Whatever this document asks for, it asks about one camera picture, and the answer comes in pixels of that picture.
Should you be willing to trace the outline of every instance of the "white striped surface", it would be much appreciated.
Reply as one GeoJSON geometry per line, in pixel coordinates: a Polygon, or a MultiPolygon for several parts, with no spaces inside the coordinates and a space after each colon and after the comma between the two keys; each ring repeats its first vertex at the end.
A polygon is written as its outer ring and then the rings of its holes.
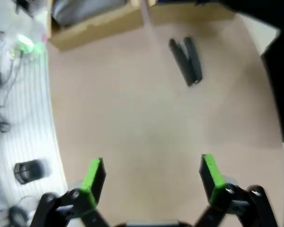
{"type": "MultiPolygon", "coordinates": [[[[5,80],[10,69],[7,51],[0,54],[0,72],[5,80]]],[[[15,60],[12,77],[18,71],[15,60]]],[[[0,104],[13,79],[0,90],[0,104]]],[[[10,205],[28,195],[40,197],[45,192],[64,194],[67,184],[60,158],[51,106],[47,52],[24,56],[17,81],[6,106],[0,113],[11,124],[9,132],[0,134],[0,183],[10,205]],[[13,174],[17,162],[42,159],[48,176],[25,185],[13,174]]]]}

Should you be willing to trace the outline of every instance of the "beige table surface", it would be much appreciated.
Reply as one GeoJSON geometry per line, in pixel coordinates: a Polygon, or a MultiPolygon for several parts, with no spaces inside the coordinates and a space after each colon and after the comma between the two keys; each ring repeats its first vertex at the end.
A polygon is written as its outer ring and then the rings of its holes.
{"type": "MultiPolygon", "coordinates": [[[[90,160],[107,171],[99,209],[111,224],[181,219],[206,206],[203,153],[242,188],[262,185],[284,218],[281,133],[268,79],[243,23],[144,28],[58,53],[49,47],[54,120],[69,185],[90,160]],[[169,38],[191,35],[204,71],[187,88],[169,38]]],[[[223,226],[239,226],[227,217],[223,226]]]]}

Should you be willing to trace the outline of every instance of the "black cable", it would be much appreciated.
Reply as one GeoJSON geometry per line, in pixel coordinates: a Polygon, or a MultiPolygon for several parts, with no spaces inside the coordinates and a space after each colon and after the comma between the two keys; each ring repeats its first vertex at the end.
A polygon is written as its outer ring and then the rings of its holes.
{"type": "MultiPolygon", "coordinates": [[[[9,93],[10,93],[11,89],[13,88],[13,86],[14,86],[15,83],[16,83],[16,80],[17,80],[17,78],[18,78],[18,75],[19,75],[19,72],[20,72],[20,69],[21,69],[21,65],[22,65],[23,53],[24,53],[24,52],[21,51],[18,71],[17,71],[16,74],[15,74],[14,80],[11,82],[11,85],[10,85],[8,91],[7,91],[7,94],[6,94],[5,98],[4,98],[3,104],[0,105],[0,108],[5,107],[5,104],[6,104],[6,101],[7,101],[7,99],[8,99],[9,93]]],[[[10,70],[9,78],[11,78],[13,68],[14,68],[14,61],[12,62],[12,65],[11,65],[11,70],[10,70]]]]}

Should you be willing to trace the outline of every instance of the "gray cloth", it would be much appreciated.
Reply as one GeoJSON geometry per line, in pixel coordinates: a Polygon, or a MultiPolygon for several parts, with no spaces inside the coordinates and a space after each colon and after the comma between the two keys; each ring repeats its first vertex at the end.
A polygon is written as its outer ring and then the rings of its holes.
{"type": "Polygon", "coordinates": [[[56,0],[52,16],[59,25],[69,26],[126,3],[127,0],[56,0]]]}

